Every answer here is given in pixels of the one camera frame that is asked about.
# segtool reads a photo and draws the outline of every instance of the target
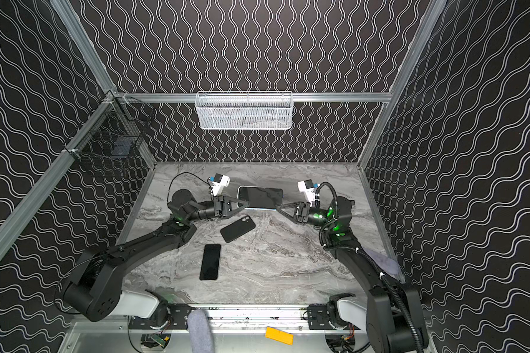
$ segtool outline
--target patterned wall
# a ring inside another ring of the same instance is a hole
[[[451,0],[366,169],[438,351],[530,353],[530,0]]]
[[[0,1],[0,225],[103,96],[47,0]]]
[[[146,140],[159,161],[355,163],[381,105],[300,103],[289,130],[218,131],[200,129],[193,104],[160,104]]]
[[[57,352],[71,321],[53,305],[57,281],[86,247],[116,243],[147,176],[141,158],[132,166],[95,179],[75,163],[2,259],[0,353]]]
[[[72,0],[118,89],[389,91],[428,0]]]

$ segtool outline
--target black wire basket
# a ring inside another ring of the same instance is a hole
[[[115,98],[90,132],[69,153],[81,170],[94,177],[125,175],[130,160],[139,155],[155,108],[134,98]]]

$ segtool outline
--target robotic arm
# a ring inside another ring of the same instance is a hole
[[[217,174],[211,180],[211,201],[198,202],[189,190],[178,190],[167,205],[169,220],[157,230],[104,250],[85,250],[78,260],[83,265],[76,266],[63,283],[62,300],[90,321],[123,314],[147,319],[152,328],[164,327],[167,301],[156,293],[122,291],[122,280],[138,265],[186,244],[197,230],[193,221],[227,219],[248,206],[247,201],[219,195],[229,178]],[[284,204],[277,211],[296,224],[317,229],[323,248],[349,269],[367,293],[367,310],[352,294],[332,296],[328,302],[332,325],[346,327],[351,322],[366,330],[377,353],[421,352],[428,346],[428,334],[418,293],[384,273],[365,253],[349,226],[355,202],[337,196],[330,185],[334,198],[327,209],[320,208],[319,190],[328,184],[301,183],[307,202]],[[233,208],[236,203],[241,206]]]

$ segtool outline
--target white mesh basket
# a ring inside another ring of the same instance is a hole
[[[287,130],[292,92],[198,92],[194,107],[202,129]]]

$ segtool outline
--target marble table surface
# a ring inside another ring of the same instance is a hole
[[[204,180],[215,173],[229,176],[223,194],[232,197],[241,185],[279,187],[284,190],[284,203],[306,200],[298,191],[298,181],[328,181],[338,195],[355,200],[351,225],[360,243],[385,254],[357,167],[351,164],[159,164],[127,240],[155,230],[169,218],[167,189],[171,179],[184,171]],[[183,188],[197,201],[209,197],[208,187],[191,175],[178,177],[170,194]],[[329,190],[322,190],[322,205],[331,199]],[[244,215],[251,216],[256,228],[227,244],[220,229]],[[243,210],[228,220],[196,222],[196,227],[188,244],[130,272],[124,288],[155,290],[174,303],[325,303],[330,295],[346,292],[365,297],[347,268],[320,247],[316,230],[296,225],[276,211]],[[206,244],[222,245],[216,281],[199,280]]]

